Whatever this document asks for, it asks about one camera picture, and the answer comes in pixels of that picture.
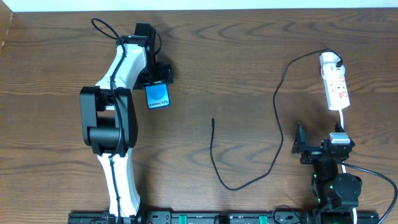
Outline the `blue Galaxy smartphone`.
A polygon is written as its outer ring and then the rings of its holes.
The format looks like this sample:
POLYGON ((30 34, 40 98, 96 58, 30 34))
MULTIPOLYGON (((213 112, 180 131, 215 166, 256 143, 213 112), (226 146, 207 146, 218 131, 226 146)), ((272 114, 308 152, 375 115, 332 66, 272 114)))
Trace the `blue Galaxy smartphone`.
POLYGON ((166 84, 146 87, 147 106, 150 110, 170 105, 169 91, 166 84))

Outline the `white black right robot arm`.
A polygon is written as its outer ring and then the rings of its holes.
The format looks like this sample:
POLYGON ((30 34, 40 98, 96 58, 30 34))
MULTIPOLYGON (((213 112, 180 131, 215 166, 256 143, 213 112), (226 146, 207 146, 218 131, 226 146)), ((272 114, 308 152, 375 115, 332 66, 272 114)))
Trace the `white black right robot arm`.
POLYGON ((354 146, 340 124, 319 146, 309 146, 302 125, 297 125, 292 153, 301 155, 301 164, 313 166, 312 191, 318 199, 318 205, 302 215, 303 223, 354 223, 363 183, 338 170, 354 146))

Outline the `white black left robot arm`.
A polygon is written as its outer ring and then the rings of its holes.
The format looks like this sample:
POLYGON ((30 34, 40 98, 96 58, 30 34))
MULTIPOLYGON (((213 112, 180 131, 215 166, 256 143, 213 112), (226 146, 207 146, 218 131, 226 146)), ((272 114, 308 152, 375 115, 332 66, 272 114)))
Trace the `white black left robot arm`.
POLYGON ((158 61, 162 41, 148 23, 138 23, 132 35, 113 31, 116 55, 104 77, 80 91, 83 140, 100 161, 110 197, 109 214, 117 221, 136 218, 141 198, 136 189, 132 152, 138 124, 133 90, 145 90, 149 109, 170 105, 172 67, 158 61))

